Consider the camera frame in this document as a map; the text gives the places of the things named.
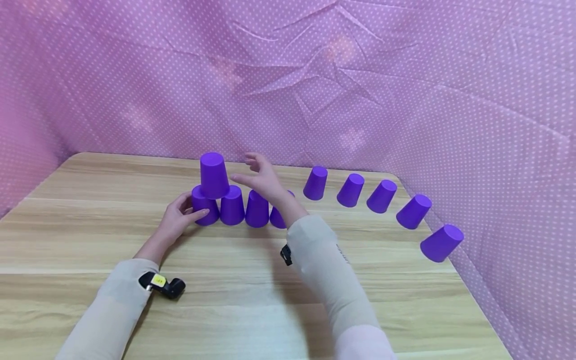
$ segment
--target arm sleeve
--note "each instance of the arm sleeve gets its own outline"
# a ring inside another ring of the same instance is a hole
[[[98,290],[56,360],[119,360],[148,302],[138,279],[158,265],[146,259],[119,263]]]
[[[288,230],[292,261],[302,281],[324,304],[336,341],[336,359],[396,359],[336,234],[316,215]]]

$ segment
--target yellow label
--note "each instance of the yellow label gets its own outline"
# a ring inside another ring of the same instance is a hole
[[[166,284],[166,278],[160,274],[155,274],[154,277],[152,278],[152,281],[150,281],[150,283],[152,285],[164,287],[164,284]]]

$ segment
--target right hand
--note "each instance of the right hand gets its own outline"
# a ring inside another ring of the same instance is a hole
[[[272,206],[276,206],[286,196],[291,196],[290,193],[284,189],[274,166],[264,157],[258,153],[246,153],[246,164],[250,166],[250,170],[257,172],[257,175],[244,175],[232,174],[230,178],[239,184],[246,185],[254,189],[263,198],[268,200]]]

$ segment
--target pink fabric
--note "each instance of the pink fabric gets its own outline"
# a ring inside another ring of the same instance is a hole
[[[396,360],[384,332],[371,325],[353,326],[344,331],[334,349],[335,360]]]
[[[515,359],[576,353],[573,0],[0,1],[0,214],[79,151],[388,171]]]

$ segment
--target plastic cup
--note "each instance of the plastic cup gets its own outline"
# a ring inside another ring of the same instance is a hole
[[[414,230],[432,207],[432,201],[422,194],[416,194],[410,201],[396,214],[396,220],[406,229]]]
[[[366,201],[366,205],[375,213],[385,213],[397,189],[398,186],[394,181],[382,180]]]
[[[446,224],[420,243],[425,257],[441,263],[464,240],[464,233],[454,225]]]
[[[192,189],[192,208],[194,211],[201,209],[210,209],[208,215],[202,219],[196,221],[198,225],[208,226],[218,221],[220,217],[220,211],[218,211],[218,204],[216,200],[207,199],[200,190],[200,185],[197,185]]]
[[[253,228],[261,228],[268,223],[268,201],[254,190],[248,194],[246,223]]]
[[[278,211],[278,209],[276,209],[276,207],[272,207],[272,211],[270,212],[270,223],[278,229],[285,229],[286,228],[286,224],[284,223],[284,219],[282,218],[282,215],[280,215],[280,211]]]
[[[200,158],[200,188],[208,199],[221,199],[228,191],[228,174],[224,158],[218,153],[206,153]]]
[[[346,207],[354,207],[358,203],[358,198],[364,186],[364,178],[360,174],[352,173],[344,182],[344,186],[338,192],[336,199]]]
[[[327,178],[328,170],[326,170],[326,168],[314,166],[304,186],[304,196],[310,200],[320,200],[323,198]]]
[[[231,185],[228,194],[220,200],[220,220],[229,226],[238,225],[244,220],[242,190],[236,185]]]

